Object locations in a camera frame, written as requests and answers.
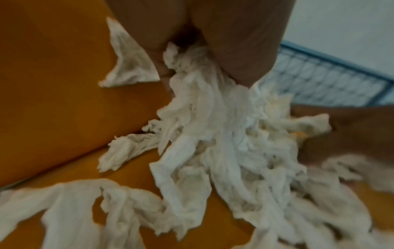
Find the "pile of crumpled tissue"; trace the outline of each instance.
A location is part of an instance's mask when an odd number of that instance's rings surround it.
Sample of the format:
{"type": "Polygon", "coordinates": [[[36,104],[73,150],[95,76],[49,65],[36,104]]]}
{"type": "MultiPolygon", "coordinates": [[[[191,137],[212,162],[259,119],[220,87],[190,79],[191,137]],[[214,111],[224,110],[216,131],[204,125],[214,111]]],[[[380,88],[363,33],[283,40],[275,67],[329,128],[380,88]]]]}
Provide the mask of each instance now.
{"type": "MultiPolygon", "coordinates": [[[[121,25],[110,19],[108,24],[119,58],[101,85],[158,80],[152,62],[121,25]]],[[[234,218],[256,227],[249,243],[234,248],[394,247],[393,235],[374,229],[367,208],[339,181],[362,180],[349,170],[362,158],[331,159],[322,168],[298,163],[293,133],[329,132],[328,115],[292,119],[290,96],[259,83],[251,89],[236,85],[206,47],[180,54],[169,44],[164,60],[176,71],[170,81],[175,97],[157,111],[160,120],[143,128],[145,134],[115,138],[98,166],[100,172],[117,170],[158,148],[161,159],[149,167],[163,199],[108,179],[3,191],[0,241],[41,210],[46,210],[43,249],[142,249],[140,226],[157,235],[173,230],[180,240],[201,224],[213,185],[234,218]],[[108,213],[104,227],[92,220],[92,205],[101,195],[101,208],[108,213]]]]}

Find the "white wall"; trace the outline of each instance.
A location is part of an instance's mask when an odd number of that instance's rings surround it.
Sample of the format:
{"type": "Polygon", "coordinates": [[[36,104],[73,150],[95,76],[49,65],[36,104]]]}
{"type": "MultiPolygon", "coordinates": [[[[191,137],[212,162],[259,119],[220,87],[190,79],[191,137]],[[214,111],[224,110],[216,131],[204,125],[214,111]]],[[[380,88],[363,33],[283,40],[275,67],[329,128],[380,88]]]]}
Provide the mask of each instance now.
{"type": "Polygon", "coordinates": [[[284,39],[394,77],[394,0],[297,0],[284,39]]]}

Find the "brown skin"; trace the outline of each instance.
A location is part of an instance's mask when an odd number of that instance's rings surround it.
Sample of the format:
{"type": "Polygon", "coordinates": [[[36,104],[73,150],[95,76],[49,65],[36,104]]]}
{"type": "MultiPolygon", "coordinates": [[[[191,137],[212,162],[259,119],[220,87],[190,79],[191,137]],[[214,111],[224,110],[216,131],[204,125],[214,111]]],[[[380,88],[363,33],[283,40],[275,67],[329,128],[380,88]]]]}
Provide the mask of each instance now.
{"type": "MultiPolygon", "coordinates": [[[[271,70],[295,0],[106,0],[127,32],[146,50],[164,85],[174,74],[163,62],[168,42],[180,47],[201,37],[221,67],[250,87],[271,70]]],[[[330,114],[333,132],[307,139],[304,164],[330,156],[367,155],[394,164],[394,107],[295,106],[293,115],[330,114]]]]}

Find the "blue grid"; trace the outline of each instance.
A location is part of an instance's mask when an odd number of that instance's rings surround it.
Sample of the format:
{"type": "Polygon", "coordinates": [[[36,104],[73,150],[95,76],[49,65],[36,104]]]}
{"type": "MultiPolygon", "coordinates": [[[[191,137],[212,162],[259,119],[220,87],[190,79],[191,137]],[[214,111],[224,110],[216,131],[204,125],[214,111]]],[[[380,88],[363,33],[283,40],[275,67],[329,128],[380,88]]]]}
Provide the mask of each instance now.
{"type": "Polygon", "coordinates": [[[275,82],[293,103],[322,106],[394,104],[394,80],[314,50],[282,42],[265,83],[275,82]]]}

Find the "orange surface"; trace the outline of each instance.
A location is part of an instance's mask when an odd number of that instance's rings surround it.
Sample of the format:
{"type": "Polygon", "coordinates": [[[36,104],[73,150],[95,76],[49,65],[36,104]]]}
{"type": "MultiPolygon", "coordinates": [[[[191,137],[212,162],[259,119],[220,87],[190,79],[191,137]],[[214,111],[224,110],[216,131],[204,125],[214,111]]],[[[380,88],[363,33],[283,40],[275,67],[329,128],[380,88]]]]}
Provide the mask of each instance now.
{"type": "Polygon", "coordinates": [[[0,1],[0,187],[138,131],[160,83],[101,89],[115,65],[101,0],[0,1]]]}
{"type": "MultiPolygon", "coordinates": [[[[98,158],[106,148],[92,152],[66,165],[55,168],[43,175],[20,184],[18,187],[45,187],[58,182],[68,182],[78,179],[105,177],[133,188],[142,188],[159,194],[149,171],[149,162],[159,159],[157,151],[147,152],[132,161],[125,163],[117,171],[100,174],[98,158]]],[[[352,186],[369,208],[374,224],[381,229],[394,230],[394,195],[373,192],[363,183],[352,186]]],[[[99,201],[94,206],[94,219],[104,223],[105,215],[99,208],[99,201]]],[[[44,236],[40,224],[42,214],[21,222],[18,228],[0,243],[0,249],[39,249],[44,236]]],[[[156,237],[153,231],[141,229],[147,249],[230,249],[236,244],[246,243],[252,234],[253,227],[241,220],[235,220],[225,203],[213,191],[208,199],[208,206],[203,223],[200,227],[190,230],[186,237],[177,242],[173,233],[156,237]]]]}

